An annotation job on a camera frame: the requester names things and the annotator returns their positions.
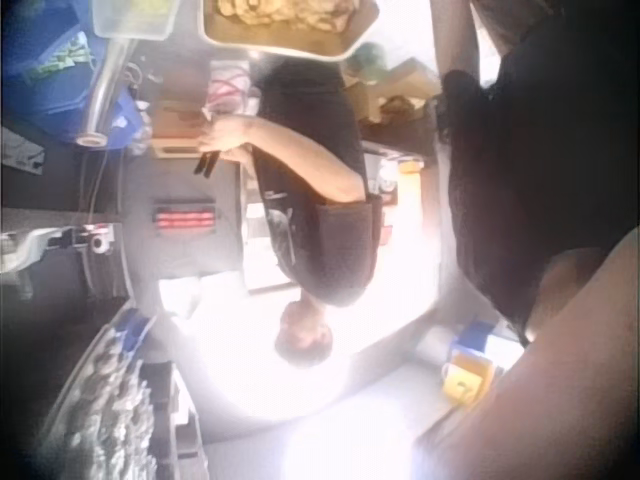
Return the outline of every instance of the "metal pipe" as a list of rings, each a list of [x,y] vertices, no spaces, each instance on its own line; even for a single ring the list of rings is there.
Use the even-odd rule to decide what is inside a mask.
[[[104,62],[93,79],[80,132],[76,135],[78,145],[94,148],[107,145],[111,129],[109,113],[116,100],[114,94],[122,85],[122,72],[136,43],[137,40],[131,38],[109,39]]]

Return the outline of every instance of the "man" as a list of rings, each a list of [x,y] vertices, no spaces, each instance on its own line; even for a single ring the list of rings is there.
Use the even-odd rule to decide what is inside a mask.
[[[510,24],[540,2],[474,2],[503,33],[530,27],[502,35],[521,40],[484,91],[469,2],[431,1],[458,262],[535,341],[435,451],[418,444],[417,478],[600,478],[635,448],[638,16],[596,3]]]
[[[255,167],[274,251],[301,287],[284,309],[277,351],[292,364],[325,360],[327,305],[356,300],[371,280],[381,202],[368,192],[355,116],[335,65],[284,60],[260,85],[258,118],[214,120],[203,151]],[[254,164],[243,150],[254,148]]]

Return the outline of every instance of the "dark hair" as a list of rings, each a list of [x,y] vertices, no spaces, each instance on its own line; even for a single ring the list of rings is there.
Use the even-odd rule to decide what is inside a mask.
[[[329,358],[333,350],[333,335],[329,330],[328,339],[316,340],[306,348],[297,348],[284,335],[278,335],[275,348],[276,352],[294,367],[311,368]]]

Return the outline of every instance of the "dark clothing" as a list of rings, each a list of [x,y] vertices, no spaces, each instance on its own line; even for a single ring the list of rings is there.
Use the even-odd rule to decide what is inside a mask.
[[[286,60],[261,85],[260,116],[314,140],[362,176],[358,126],[339,70]],[[380,240],[381,202],[327,204],[282,162],[257,151],[255,168],[274,251],[282,270],[329,305],[356,300],[371,280]]]
[[[548,262],[638,225],[637,16],[555,16],[488,91],[444,78],[458,262],[522,332]]]

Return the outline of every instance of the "black tongs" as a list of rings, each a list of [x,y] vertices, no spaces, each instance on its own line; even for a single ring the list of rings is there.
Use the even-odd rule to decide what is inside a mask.
[[[210,178],[213,168],[218,163],[218,158],[220,158],[220,152],[203,153],[193,174],[200,175],[204,171],[204,178]]]

